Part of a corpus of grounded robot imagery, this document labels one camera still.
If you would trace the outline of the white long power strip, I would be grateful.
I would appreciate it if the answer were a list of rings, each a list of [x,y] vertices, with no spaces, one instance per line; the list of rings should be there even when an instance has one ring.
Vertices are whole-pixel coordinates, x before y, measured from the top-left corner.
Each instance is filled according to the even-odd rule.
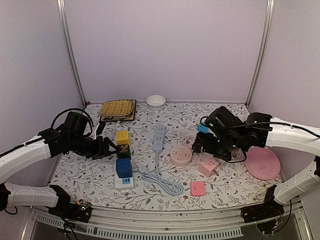
[[[114,188],[117,191],[131,190],[135,187],[134,178],[120,178],[117,174],[114,176]]]

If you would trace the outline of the pink cube socket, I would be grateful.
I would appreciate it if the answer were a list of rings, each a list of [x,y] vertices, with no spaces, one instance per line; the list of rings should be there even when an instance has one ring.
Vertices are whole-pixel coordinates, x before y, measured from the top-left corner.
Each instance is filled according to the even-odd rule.
[[[203,159],[199,165],[198,165],[198,170],[200,173],[202,173],[206,178],[209,178],[215,168],[219,165],[219,163],[217,162],[217,160],[213,157],[206,157],[205,159]]]

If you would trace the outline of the green patterned cube adapter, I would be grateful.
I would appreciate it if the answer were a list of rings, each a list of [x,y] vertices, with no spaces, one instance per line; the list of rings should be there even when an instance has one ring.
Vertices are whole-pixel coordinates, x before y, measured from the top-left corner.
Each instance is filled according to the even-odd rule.
[[[120,144],[117,146],[116,155],[118,159],[131,159],[131,150],[129,144]]]

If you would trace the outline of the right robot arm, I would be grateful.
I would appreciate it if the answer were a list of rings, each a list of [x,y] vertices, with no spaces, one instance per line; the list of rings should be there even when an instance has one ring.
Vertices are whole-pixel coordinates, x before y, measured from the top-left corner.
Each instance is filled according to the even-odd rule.
[[[247,164],[249,150],[271,148],[284,164],[281,173],[286,177],[267,200],[259,206],[262,218],[269,218],[278,205],[299,197],[308,214],[320,208],[320,129],[252,112],[245,121],[225,107],[208,116],[194,116],[198,126],[207,133],[195,139],[192,150],[208,153],[229,165]]]

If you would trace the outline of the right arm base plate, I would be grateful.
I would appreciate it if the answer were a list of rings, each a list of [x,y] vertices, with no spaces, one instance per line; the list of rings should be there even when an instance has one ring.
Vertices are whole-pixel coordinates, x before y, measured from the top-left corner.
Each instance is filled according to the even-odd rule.
[[[284,206],[274,200],[243,207],[240,215],[245,223],[261,221],[284,214]]]

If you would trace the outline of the dark blue cube adapter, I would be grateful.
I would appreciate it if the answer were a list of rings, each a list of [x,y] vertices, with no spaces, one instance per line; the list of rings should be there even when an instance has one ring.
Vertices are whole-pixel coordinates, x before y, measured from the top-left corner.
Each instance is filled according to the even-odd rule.
[[[115,161],[115,170],[119,178],[131,178],[133,176],[130,158],[119,158]]]

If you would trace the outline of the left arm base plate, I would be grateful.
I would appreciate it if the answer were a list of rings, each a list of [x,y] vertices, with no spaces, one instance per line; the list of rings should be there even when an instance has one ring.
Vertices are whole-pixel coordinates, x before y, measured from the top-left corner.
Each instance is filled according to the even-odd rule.
[[[88,223],[92,214],[92,206],[89,202],[80,199],[77,202],[58,203],[55,207],[47,207],[48,213],[62,220],[73,220]]]

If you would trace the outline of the pink round socket base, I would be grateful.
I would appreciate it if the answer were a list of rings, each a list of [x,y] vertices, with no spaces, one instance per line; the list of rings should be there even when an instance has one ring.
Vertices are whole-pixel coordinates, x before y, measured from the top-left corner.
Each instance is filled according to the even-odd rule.
[[[192,151],[182,145],[174,147],[170,151],[170,160],[176,166],[186,166],[192,159]]]

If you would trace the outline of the cyan square plug adapter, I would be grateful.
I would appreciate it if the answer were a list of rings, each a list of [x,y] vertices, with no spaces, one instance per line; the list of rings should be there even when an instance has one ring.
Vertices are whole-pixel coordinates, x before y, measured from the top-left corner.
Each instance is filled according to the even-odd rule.
[[[200,123],[200,124],[198,125],[197,130],[198,130],[199,132],[201,132],[201,133],[208,133],[210,129],[209,129],[207,126],[205,126],[205,125],[203,125],[202,123]]]

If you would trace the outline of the yellow cube adapter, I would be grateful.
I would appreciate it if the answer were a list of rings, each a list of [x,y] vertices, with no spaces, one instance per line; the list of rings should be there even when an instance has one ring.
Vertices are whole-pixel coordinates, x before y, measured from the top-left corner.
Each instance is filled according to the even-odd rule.
[[[117,131],[115,135],[116,144],[119,145],[131,145],[129,132],[127,130]]]

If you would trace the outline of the pink square plug adapter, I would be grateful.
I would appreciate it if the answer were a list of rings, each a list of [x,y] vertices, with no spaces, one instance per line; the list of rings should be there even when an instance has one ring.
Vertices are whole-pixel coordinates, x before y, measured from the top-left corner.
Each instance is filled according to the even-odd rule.
[[[194,181],[190,184],[190,193],[193,197],[202,197],[206,193],[205,183]]]

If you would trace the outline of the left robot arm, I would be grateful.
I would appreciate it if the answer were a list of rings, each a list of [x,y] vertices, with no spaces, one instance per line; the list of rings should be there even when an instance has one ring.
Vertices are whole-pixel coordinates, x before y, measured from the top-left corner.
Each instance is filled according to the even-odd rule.
[[[87,159],[101,159],[116,154],[118,147],[108,138],[44,130],[29,141],[0,155],[0,209],[17,206],[43,206],[50,214],[70,217],[83,208],[58,185],[22,186],[7,180],[17,172],[42,160],[73,152]]]

